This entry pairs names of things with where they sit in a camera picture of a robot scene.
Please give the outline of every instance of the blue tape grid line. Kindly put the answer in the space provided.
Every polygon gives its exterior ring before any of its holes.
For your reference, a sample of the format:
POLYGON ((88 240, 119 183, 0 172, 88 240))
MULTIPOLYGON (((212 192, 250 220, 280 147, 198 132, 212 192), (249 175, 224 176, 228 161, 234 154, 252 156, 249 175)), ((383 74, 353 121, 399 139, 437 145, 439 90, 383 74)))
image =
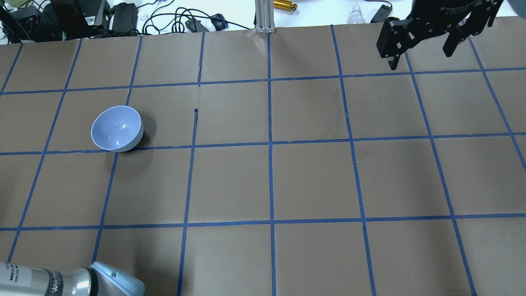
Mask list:
MULTIPOLYGON (((201 51, 199 53, 199 73, 197 74, 197 85, 201 86, 201 73, 203 71, 203 53, 205 51, 205 32, 201 36, 201 51)), ((199 120, 199 111, 194 110, 194 129, 192 131, 192 145, 190 147, 190 166, 188 169, 188 183, 186 187, 186 204, 185 204, 185 219, 183 225, 183 236, 181 238, 181 254, 179 257, 179 280, 177 283, 177 296, 181 296, 183 290, 183 275, 185 267, 185 252, 186 252, 186 235, 188 232, 188 214, 190 211, 190 194, 192 186, 192 174, 194 172, 194 155, 196 148, 197 136, 197 121, 199 120)))
MULTIPOLYGON (((409 55, 407 54, 407 52, 405 53, 405 55, 406 55, 407 66, 409 67, 409 72, 412 73, 413 72, 413 68, 411 66, 411 61, 409 60, 409 55)), ((424 108, 422 97, 420 96, 420 91, 418 89, 417 80, 416 80, 416 78, 415 78, 415 76, 413 74, 411 74, 411 79, 413 80, 414 91, 416 92, 416 95, 417 95, 417 98, 418 98, 418 103, 420 104, 420 109, 422 110, 422 116, 423 116, 424 122, 426 124, 426 129, 427 129, 428 135, 429 135, 429 142, 431 143, 431 148, 433 149, 434 158, 435 158, 435 161, 437 163, 437 168, 438 168, 438 172, 439 172, 439 175, 440 175, 440 180, 442 181, 442 187, 444 189, 444 194, 446 196, 446 201, 447 201, 447 204, 448 204, 449 213, 450 213, 450 216, 451 216, 451 221, 453 223, 455 236, 457 237, 457 242, 458 242, 458 245, 459 245, 460 255, 462 257, 462 262, 464 264, 464 269, 466 271, 466 275, 467 275, 467 278, 468 278, 468 283, 469 283, 469 287, 470 287, 470 290, 471 290, 471 294, 473 296, 477 296, 477 292, 476 292, 475 286, 473 284, 473 278, 471 277, 471 272, 470 272, 470 269, 469 269, 468 260, 466 258, 466 253, 464 251, 464 245, 462 244, 462 238, 460 237, 460 231, 459 231, 459 228, 458 228, 458 225, 457 225, 457 219, 455 217, 455 213, 454 213, 454 210, 453 210, 453 205, 452 205, 451 199, 449 197, 449 191, 448 191, 448 186, 446 184, 446 178, 444 177, 444 172, 442 171, 442 165, 440 164, 440 159, 439 159, 439 156, 438 156, 437 147, 436 147, 436 145, 434 143, 434 136, 433 136, 433 134, 431 132, 431 127, 429 125, 429 121, 428 121, 428 118, 427 118, 427 115, 426 115, 426 110, 424 108)))
POLYGON ((190 210, 190 194, 191 194, 191 187, 192 187, 192 174, 194 171, 194 155, 195 155, 198 118, 199 118, 199 111, 195 109, 194 131, 192 133, 192 148, 191 148, 191 153, 190 153, 190 168, 188 170, 188 184, 186 187, 185 222, 183 224, 183 238, 181 240, 181 254, 180 254, 180 261, 179 261, 179 282, 177 284, 177 296, 181 296, 181 291, 183 289, 183 272, 184 272, 184 267, 185 267, 186 234, 188 231, 188 213, 190 210))
POLYGON ((504 121, 504 124, 506 125, 506 129, 508 129, 508 133, 509 133, 509 136, 511 137, 511 141, 513 141, 513 145, 515 145, 515 149, 517 151, 519 159, 521 160, 522 167, 526 171, 526 162, 524 161, 524 156, 522 155, 521 149, 519 148, 517 139, 515 139, 515 135, 513 134, 510 123, 508 122, 508 119, 506 119, 506 115, 504 115, 504 110, 502 109, 502 106, 500 105, 499 99, 497 98, 497 94, 495 93, 495 90, 491 86, 491 82, 488 78, 486 70, 484 69, 484 66, 482 65, 482 61, 480 60, 479 54, 477 52, 477 49, 475 48, 475 44, 473 43, 471 36, 468 37, 468 40, 469 40, 469 44, 471 44, 471 48, 473 49, 473 52, 475 53, 475 57, 477 58, 477 62, 479 63, 480 70, 482 71, 482 75, 484 75, 484 79, 486 80, 488 88, 490 89, 491 96, 493 97, 493 100, 495 101, 495 105, 497 105, 497 108, 499 109, 500 115, 502 116, 502 120, 504 121))
MULTIPOLYGON (((133 66, 133 71, 132 71, 132 75, 131 75, 131 78, 130 78, 128 96, 126 97, 126 106, 128 106, 129 102, 130 102, 130 96, 132 94, 132 85, 133 85, 133 81, 135 79, 135 72, 137 71, 137 64, 139 62, 139 55, 140 55, 140 47, 141 47, 142 43, 143 43, 143 37, 140 36, 139 37, 139 44, 137 45, 137 53, 135 55, 135 62, 134 62, 134 66, 133 66)), ((108 209, 109 196, 110 196, 111 191, 112 191, 113 178, 115 176, 115 168, 117 167, 117 160, 118 160, 118 158, 119 158, 119 153, 115 153, 115 156, 113 158, 112 170, 111 170, 111 172, 109 174, 108 189, 106 190, 106 196, 104 198, 104 205, 103 205, 103 208, 102 208, 102 214, 100 215, 100 223, 99 223, 98 232, 97 232, 97 239, 95 240, 95 247, 93 249, 92 263, 97 260, 98 248, 99 248, 99 245, 100 245, 100 237, 102 236, 102 230, 104 229, 103 228, 104 220, 106 219, 106 211, 108 209)))
MULTIPOLYGON (((468 214, 455 215, 455 219, 495 219, 495 218, 526 218, 526 213, 502 214, 468 214)), ((427 221, 451 220, 450 215, 438 216, 400 216, 400 217, 369 217, 367 222, 389 221, 427 221)), ((362 223, 362 218, 328 218, 328 219, 285 219, 285 220, 248 220, 248 221, 218 221, 195 223, 161 223, 161 224, 126 224, 104 225, 104 229, 144 229, 144 228, 183 228, 183 227, 214 227, 233 225, 271 225, 271 224, 309 224, 309 223, 362 223)), ((70 226, 26 226, 21 231, 46 230, 97 230, 99 225, 70 225, 70 226)), ((2 227, 0 231, 16 231, 17 227, 2 227)))
POLYGON ((334 42, 334 49, 336 52, 336 60, 338 62, 338 73, 340 77, 340 86, 341 86, 341 96, 343 99, 343 110, 345 111, 345 120, 347 123, 347 132, 349 133, 349 143, 351 145, 351 157, 352 157, 352 167, 354 169, 355 173, 355 182, 356 182, 356 190, 358 191, 358 203, 360 205, 360 218, 362 222, 362 231, 363 231, 363 241, 365 244, 365 253, 366 253, 366 259, 367 259, 367 268, 369 270, 369 282, 371 285, 371 294, 372 296, 376 296, 376 287, 375 287, 375 277, 372 271, 372 261, 371 261, 371 251, 369 249, 369 236, 367 234, 367 218, 365 215, 365 209, 363 208, 363 199, 361 194, 361 186, 360 186, 360 175, 358 173, 358 165, 356 162, 356 152, 355 152, 355 144, 354 139, 352 137, 352 129, 351 124, 349 120, 349 110, 347 108, 347 96, 345 93, 345 84, 343 83, 343 74, 341 70, 341 60, 340 60, 340 53, 338 51, 338 43, 336 41, 336 34, 334 32, 334 26, 330 25, 330 30, 332 33, 332 41, 334 42))
MULTIPOLYGON (((525 136, 526 132, 513 133, 513 135, 525 136)), ((492 134, 456 134, 456 135, 434 135, 434 139, 458 139, 458 138, 469 138, 469 137, 502 137, 509 136, 509 133, 492 133, 492 134)), ((397 140, 420 140, 429 139, 429 136, 393 136, 393 137, 363 137, 354 138, 354 142, 360 141, 397 141, 397 140)), ((287 144, 314 144, 314 143, 338 143, 338 142, 349 142, 349 139, 322 139, 322 140, 296 140, 296 141, 273 141, 272 145, 287 145, 287 144)), ((245 142, 245 143, 225 143, 225 144, 199 144, 195 145, 196 149, 200 148, 214 148, 214 147, 239 147, 239 146, 265 146, 269 145, 269 142, 245 142)), ((181 146, 149 146, 149 147, 137 147, 134 150, 173 150, 173 149, 190 149, 191 145, 181 146)), ((46 151, 46 154, 70 154, 70 153, 109 153, 106 150, 95 149, 95 150, 70 150, 70 151, 46 151)), ((21 151, 21 152, 0 152, 2 155, 31 155, 31 154, 42 154, 42 151, 21 151)))
MULTIPOLYGON (((516 68, 496 68, 496 69, 484 69, 485 72, 497 72, 497 71, 526 71, 526 67, 516 68)), ((413 72, 414 75, 427 75, 427 74, 450 74, 450 73, 473 73, 482 72, 482 70, 449 70, 449 71, 421 71, 413 72)), ((204 85, 204 84, 230 84, 230 83, 254 83, 254 82, 266 82, 266 81, 293 81, 293 80, 316 80, 316 79, 336 79, 340 75, 330 76, 307 76, 307 77, 284 77, 284 78, 262 78, 262 79, 249 79, 249 80, 229 80, 229 81, 200 81, 200 74, 198 76, 198 82, 182 82, 182 83, 163 83, 163 84, 142 84, 133 85, 132 88, 146 88, 146 87, 163 87, 163 86, 184 86, 184 85, 204 85)), ((398 75, 411 75, 410 72, 391 72, 391 73, 369 73, 369 74, 345 74, 343 78, 353 77, 375 77, 375 76, 398 76, 398 75)), ((120 86, 106 86, 106 87, 86 87, 86 88, 70 88, 69 92, 82 92, 82 91, 99 91, 99 90, 116 90, 129 88, 128 85, 120 86)), ((3 92, 3 94, 34 94, 34 93, 57 93, 63 90, 39 90, 39 91, 17 91, 17 92, 3 92)))
MULTIPOLYGON (((274 171, 272 169, 272 62, 270 50, 270 33, 267 33, 267 95, 268 95, 268 180, 269 180, 269 201, 270 201, 270 220, 274 221, 274 171)), ((276 236, 275 225, 270 224, 270 260, 272 269, 272 296, 276 296, 276 236)))
POLYGON ((13 69, 15 68, 16 61, 18 61, 18 57, 20 56, 20 52, 22 51, 22 47, 24 44, 20 44, 20 47, 18 48, 18 51, 16 52, 15 59, 13 60, 13 64, 11 65, 11 68, 9 69, 9 72, 7 73, 7 77, 4 81, 4 85, 2 85, 2 89, 0 90, 0 96, 4 93, 5 87, 7 86, 7 82, 9 81, 9 78, 11 77, 11 74, 13 73, 13 69))
POLYGON ((18 242, 18 237, 20 236, 20 231, 22 228, 22 225, 24 224, 24 220, 26 218, 27 210, 29 209, 29 204, 31 203, 31 198, 33 197, 33 192, 35 191, 36 182, 38 180, 38 175, 40 174, 40 170, 42 168, 42 164, 44 163, 44 158, 46 157, 46 151, 49 146, 49 142, 51 140, 51 135, 53 134, 53 129, 55 128, 55 124, 57 123, 58 114, 60 112, 60 107, 62 106, 62 102, 64 101, 64 96, 66 95, 67 87, 69 85, 69 80, 71 80, 71 75, 73 74, 73 69, 75 68, 75 63, 77 62, 78 54, 80 52, 80 47, 82 46, 82 40, 78 42, 77 46, 77 52, 75 53, 75 57, 73 59, 71 68, 69 69, 68 77, 66 80, 66 85, 64 86, 64 89, 62 91, 62 96, 60 96, 60 101, 58 102, 57 111, 55 112, 55 118, 53 119, 53 123, 51 124, 51 128, 49 130, 49 134, 47 136, 46 144, 44 146, 44 150, 42 152, 42 156, 40 157, 40 162, 38 163, 38 168, 36 170, 35 178, 33 179, 33 184, 31 185, 31 190, 29 191, 29 196, 27 197, 27 201, 24 207, 24 211, 22 212, 22 216, 20 218, 20 223, 18 224, 18 228, 16 230, 15 238, 13 240, 13 245, 11 246, 11 250, 9 252, 9 257, 7 259, 8 262, 11 262, 11 259, 13 258, 13 254, 15 252, 16 243, 18 242))

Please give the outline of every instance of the bowl rim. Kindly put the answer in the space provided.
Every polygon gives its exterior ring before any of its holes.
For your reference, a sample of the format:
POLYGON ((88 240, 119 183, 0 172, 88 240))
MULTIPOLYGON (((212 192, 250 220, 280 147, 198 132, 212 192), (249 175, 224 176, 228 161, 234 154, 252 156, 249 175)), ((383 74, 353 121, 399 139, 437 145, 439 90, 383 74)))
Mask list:
POLYGON ((110 108, 108 108, 108 109, 102 111, 102 113, 100 113, 100 114, 97 116, 97 118, 95 118, 95 120, 93 121, 92 129, 91 129, 91 132, 90 132, 90 134, 91 134, 91 136, 92 136, 92 142, 93 142, 97 147, 99 147, 100 149, 103 149, 103 150, 106 150, 106 151, 117 150, 117 149, 119 149, 119 148, 122 148, 122 147, 128 145, 129 143, 131 143, 131 142, 137 137, 137 135, 138 135, 139 132, 140 132, 140 126, 141 126, 142 124, 143 124, 143 119, 140 118, 140 114, 139 114, 139 112, 137 112, 137 110, 135 110, 134 108, 132 108, 132 107, 130 107, 130 106, 127 106, 127 105, 117 105, 117 106, 110 107, 110 108), (133 111, 135 112, 135 114, 137 114, 137 116, 139 117, 139 123, 140 123, 140 124, 139 124, 139 128, 137 129, 137 133, 135 134, 135 136, 134 136, 134 137, 133 137, 128 143, 126 143, 125 145, 123 145, 123 146, 121 146, 121 147, 117 147, 117 148, 113 148, 113 149, 110 149, 110 148, 104 148, 104 147, 100 146, 99 144, 97 144, 97 142, 93 139, 93 127, 95 126, 95 123, 97 122, 97 120, 99 119, 99 117, 101 117, 104 113, 110 111, 111 109, 114 109, 114 108, 122 108, 122 107, 124 107, 125 109, 128 108, 128 109, 130 109, 130 110, 133 110, 133 111))

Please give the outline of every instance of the grid square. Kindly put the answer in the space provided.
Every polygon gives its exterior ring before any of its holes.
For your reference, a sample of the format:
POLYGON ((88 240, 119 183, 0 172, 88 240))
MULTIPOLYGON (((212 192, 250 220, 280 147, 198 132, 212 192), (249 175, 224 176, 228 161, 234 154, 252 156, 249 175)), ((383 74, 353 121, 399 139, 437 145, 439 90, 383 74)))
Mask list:
POLYGON ((398 68, 392 71, 387 59, 378 53, 376 41, 382 25, 383 23, 334 26, 344 75, 409 72, 405 55, 400 57, 398 68))
POLYGON ((449 33, 420 42, 407 51, 413 71, 479 70, 479 62, 469 42, 459 44, 451 57, 446 57, 442 47, 449 33))
POLYGON ((40 155, 0 156, 0 227, 18 227, 40 155))
POLYGON ((129 105, 143 120, 139 146, 192 145, 197 86, 134 88, 129 105))
POLYGON ((268 142, 267 82, 202 85, 197 144, 268 142))
POLYGON ((525 218, 457 220, 478 295, 526 291, 525 218))
POLYGON ((356 142, 367 216, 449 215, 429 140, 356 142))
POLYGON ((409 75, 344 79, 354 138, 427 135, 409 75))
POLYGON ((124 105, 128 90, 66 92, 48 151, 99 149, 91 140, 94 120, 104 110, 124 105))
POLYGON ((0 260, 7 262, 16 231, 0 231, 0 260))
POLYGON ((519 148, 522 152, 522 156, 525 156, 526 155, 526 135, 515 136, 515 139, 517 140, 517 143, 519 144, 519 148))
POLYGON ((526 71, 487 72, 500 106, 514 132, 526 132, 526 71))
POLYGON ((272 78, 338 75, 336 51, 328 26, 279 28, 270 35, 270 48, 272 78))
POLYGON ((97 260, 140 279, 145 295, 172 296, 179 281, 182 236, 182 228, 105 229, 97 260))
POLYGON ((378 295, 471 295, 451 220, 367 223, 378 295))
POLYGON ((433 134, 507 132, 482 73, 426 74, 416 80, 433 134))
POLYGON ((182 223, 190 149, 119 155, 104 223, 182 223))
POLYGON ((255 29, 206 33, 201 81, 266 79, 267 52, 267 34, 255 29))
POLYGON ((200 34, 144 36, 134 84, 197 82, 200 34))
POLYGON ((270 226, 189 228, 182 295, 272 295, 270 226))
POLYGON ((526 59, 520 53, 526 48, 526 40, 517 38, 525 27, 526 20, 518 16, 497 17, 491 28, 471 37, 484 68, 525 67, 526 59))
POLYGON ((69 88, 129 85, 138 45, 139 37, 83 40, 69 88))
POLYGON ((348 139, 339 80, 272 82, 272 138, 348 139))
POLYGON ((0 100, 0 152, 42 151, 61 93, 3 95, 0 100))
POLYGON ((278 295, 370 295, 361 223, 276 225, 278 295))
POLYGON ((0 59, 0 90, 4 86, 5 80, 13 66, 13 62, 15 61, 20 46, 21 44, 0 46, 0 56, 2 57, 2 59, 0 59))
POLYGON ((509 137, 435 143, 455 214, 526 212, 526 174, 509 137))
POLYGON ((77 48, 78 41, 24 44, 5 91, 64 89, 77 48))
POLYGON ((270 219, 268 146, 195 151, 189 222, 270 219))
POLYGON ((274 145, 276 219, 360 217, 349 143, 274 145))
POLYGON ((99 225, 113 153, 46 155, 24 226, 99 225))
POLYGON ((89 266, 97 230, 32 230, 18 237, 12 261, 32 268, 69 272, 89 266))

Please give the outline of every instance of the white bowl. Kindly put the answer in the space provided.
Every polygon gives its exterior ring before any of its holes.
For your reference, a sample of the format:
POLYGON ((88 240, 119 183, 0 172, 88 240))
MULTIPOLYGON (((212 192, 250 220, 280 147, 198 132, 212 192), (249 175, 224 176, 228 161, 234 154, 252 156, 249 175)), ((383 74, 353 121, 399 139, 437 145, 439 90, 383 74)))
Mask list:
POLYGON ((135 147, 143 137, 143 121, 129 106, 115 106, 102 112, 92 125, 92 141, 110 152, 124 152, 135 147))

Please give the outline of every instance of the gold cylinder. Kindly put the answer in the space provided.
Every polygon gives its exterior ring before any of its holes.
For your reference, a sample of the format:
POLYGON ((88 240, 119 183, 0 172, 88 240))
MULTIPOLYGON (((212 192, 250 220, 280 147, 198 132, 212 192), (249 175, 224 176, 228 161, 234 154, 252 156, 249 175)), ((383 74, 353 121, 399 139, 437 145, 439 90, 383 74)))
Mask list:
POLYGON ((296 9, 298 9, 298 4, 292 4, 291 1, 287 0, 275 0, 274 8, 281 9, 284 11, 296 11, 296 9))

